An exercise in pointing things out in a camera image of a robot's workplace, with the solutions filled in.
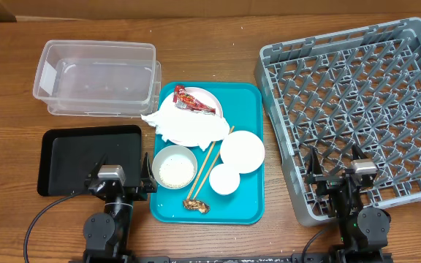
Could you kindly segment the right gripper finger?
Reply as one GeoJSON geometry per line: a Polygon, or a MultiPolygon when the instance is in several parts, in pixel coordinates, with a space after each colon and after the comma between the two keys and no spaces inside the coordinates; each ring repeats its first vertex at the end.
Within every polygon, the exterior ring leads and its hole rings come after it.
{"type": "Polygon", "coordinates": [[[368,156],[363,153],[359,145],[353,144],[352,145],[352,159],[353,160],[368,159],[368,156]]]}
{"type": "Polygon", "coordinates": [[[310,147],[310,151],[308,155],[307,175],[308,176],[322,176],[322,168],[319,163],[316,150],[313,146],[310,147]]]}

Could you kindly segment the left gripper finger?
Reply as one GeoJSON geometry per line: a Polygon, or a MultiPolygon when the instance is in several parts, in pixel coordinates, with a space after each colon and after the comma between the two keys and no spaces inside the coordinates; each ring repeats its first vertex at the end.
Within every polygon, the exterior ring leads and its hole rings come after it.
{"type": "Polygon", "coordinates": [[[104,154],[101,159],[95,163],[94,168],[88,173],[85,184],[90,185],[94,180],[98,179],[99,171],[107,161],[107,154],[104,154]]]}
{"type": "Polygon", "coordinates": [[[153,176],[152,166],[148,153],[145,153],[140,173],[141,186],[144,190],[155,190],[156,180],[153,176]]]}

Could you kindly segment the grey bowl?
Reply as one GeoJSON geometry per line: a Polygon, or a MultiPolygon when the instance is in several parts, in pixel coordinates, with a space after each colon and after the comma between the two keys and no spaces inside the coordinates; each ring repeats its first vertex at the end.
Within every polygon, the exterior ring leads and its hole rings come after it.
{"type": "Polygon", "coordinates": [[[153,171],[154,177],[156,178],[156,181],[161,186],[163,186],[163,185],[162,185],[162,182],[159,179],[159,166],[163,163],[163,161],[167,157],[172,156],[172,155],[182,155],[182,156],[185,156],[186,158],[190,159],[192,161],[193,165],[194,165],[195,176],[197,174],[197,160],[196,160],[196,157],[195,157],[195,155],[188,148],[183,147],[183,146],[180,146],[180,145],[167,146],[167,147],[161,149],[154,156],[153,164],[152,164],[152,171],[153,171]]]}

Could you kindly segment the brown food scrap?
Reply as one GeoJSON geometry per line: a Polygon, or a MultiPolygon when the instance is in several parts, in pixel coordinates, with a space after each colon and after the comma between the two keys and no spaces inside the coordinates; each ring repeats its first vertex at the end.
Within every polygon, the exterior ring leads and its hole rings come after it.
{"type": "Polygon", "coordinates": [[[206,214],[210,211],[209,205],[196,199],[185,199],[183,201],[183,206],[187,210],[199,211],[201,214],[206,214]]]}

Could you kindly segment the white napkin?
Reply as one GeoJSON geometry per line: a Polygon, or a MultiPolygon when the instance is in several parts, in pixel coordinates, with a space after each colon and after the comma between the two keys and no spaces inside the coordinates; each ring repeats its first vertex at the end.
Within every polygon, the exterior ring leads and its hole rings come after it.
{"type": "Polygon", "coordinates": [[[164,142],[198,146],[201,150],[206,150],[212,142],[223,140],[230,132],[225,118],[183,110],[174,104],[163,104],[156,112],[141,115],[141,118],[155,128],[164,142]]]}

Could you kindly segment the small pink plate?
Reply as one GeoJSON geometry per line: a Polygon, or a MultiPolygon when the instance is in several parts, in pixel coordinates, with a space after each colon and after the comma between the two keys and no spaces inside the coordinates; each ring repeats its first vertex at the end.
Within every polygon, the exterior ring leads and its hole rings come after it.
{"type": "Polygon", "coordinates": [[[222,142],[220,156],[240,174],[256,171],[264,162],[265,146],[262,140],[249,131],[234,131],[222,142]]]}

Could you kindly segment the small white cup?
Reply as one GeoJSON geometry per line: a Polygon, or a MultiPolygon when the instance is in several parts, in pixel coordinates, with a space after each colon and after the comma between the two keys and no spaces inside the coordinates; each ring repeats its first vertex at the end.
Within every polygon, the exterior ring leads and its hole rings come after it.
{"type": "Polygon", "coordinates": [[[210,171],[209,183],[217,194],[230,195],[240,185],[240,174],[228,164],[219,164],[210,171]]]}

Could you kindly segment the red snack wrapper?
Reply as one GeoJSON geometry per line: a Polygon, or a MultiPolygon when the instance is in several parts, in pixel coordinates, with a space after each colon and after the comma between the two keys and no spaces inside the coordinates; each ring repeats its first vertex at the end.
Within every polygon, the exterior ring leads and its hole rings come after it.
{"type": "Polygon", "coordinates": [[[183,85],[176,85],[173,92],[172,102],[175,104],[176,107],[182,110],[211,115],[216,114],[215,108],[203,104],[201,101],[189,94],[183,85]]]}

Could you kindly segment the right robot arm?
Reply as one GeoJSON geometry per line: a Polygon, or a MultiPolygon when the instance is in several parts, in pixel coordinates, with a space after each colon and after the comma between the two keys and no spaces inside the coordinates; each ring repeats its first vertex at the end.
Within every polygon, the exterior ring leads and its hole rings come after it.
{"type": "Polygon", "coordinates": [[[316,185],[318,197],[327,196],[334,212],[335,222],[316,233],[305,245],[301,262],[391,262],[384,254],[390,230],[390,214],[377,207],[365,207],[360,196],[371,187],[378,173],[374,162],[358,145],[352,146],[353,160],[341,176],[323,175],[316,150],[310,149],[306,182],[316,185]],[[319,236],[339,228],[341,244],[330,246],[325,254],[307,254],[310,245],[319,236]]]}

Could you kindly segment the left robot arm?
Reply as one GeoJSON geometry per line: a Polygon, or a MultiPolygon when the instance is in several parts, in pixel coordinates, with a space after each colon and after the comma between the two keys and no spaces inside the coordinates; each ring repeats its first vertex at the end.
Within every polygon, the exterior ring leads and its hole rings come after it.
{"type": "Polygon", "coordinates": [[[107,164],[103,156],[84,181],[88,193],[105,202],[104,211],[90,216],[83,227],[86,249],[84,262],[138,262],[127,248],[132,223],[133,203],[146,201],[157,192],[148,156],[137,176],[138,186],[126,186],[126,174],[120,165],[107,164]]]}

